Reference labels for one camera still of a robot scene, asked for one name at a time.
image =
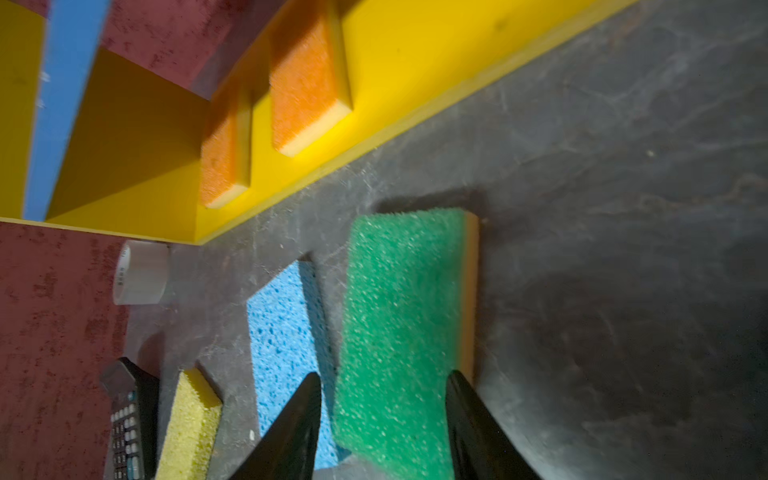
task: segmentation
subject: gray countertop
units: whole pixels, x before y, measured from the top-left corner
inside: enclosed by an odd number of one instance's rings
[[[308,255],[338,361],[353,219],[459,206],[482,218],[478,393],[543,478],[768,478],[766,28],[764,0],[641,1],[173,246],[125,346],[161,376],[161,431],[199,364],[225,405],[208,478],[228,478],[258,437],[246,300]],[[385,478],[354,456],[316,477]]]

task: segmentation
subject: white roll of tape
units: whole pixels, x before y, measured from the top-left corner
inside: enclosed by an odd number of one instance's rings
[[[168,245],[126,240],[114,272],[115,305],[157,303],[168,281]]]

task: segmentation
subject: black calculator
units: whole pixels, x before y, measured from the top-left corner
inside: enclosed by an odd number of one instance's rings
[[[157,467],[159,381],[121,357],[101,374],[101,385],[112,399],[109,417],[112,478],[153,478]]]

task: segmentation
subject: green scouring pad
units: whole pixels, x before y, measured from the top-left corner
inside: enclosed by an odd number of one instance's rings
[[[452,478],[445,380],[472,378],[477,263],[478,220],[463,210],[353,225],[333,432],[404,480]]]

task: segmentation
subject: yellow panel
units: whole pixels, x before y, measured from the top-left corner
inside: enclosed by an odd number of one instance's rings
[[[20,218],[45,19],[0,0],[0,217]]]
[[[343,19],[354,110],[295,158],[271,146],[268,28],[232,74],[250,80],[260,98],[253,109],[251,189],[225,208],[198,207],[197,242],[229,230],[633,2],[360,0]]]
[[[101,49],[48,223],[193,242],[209,102]]]

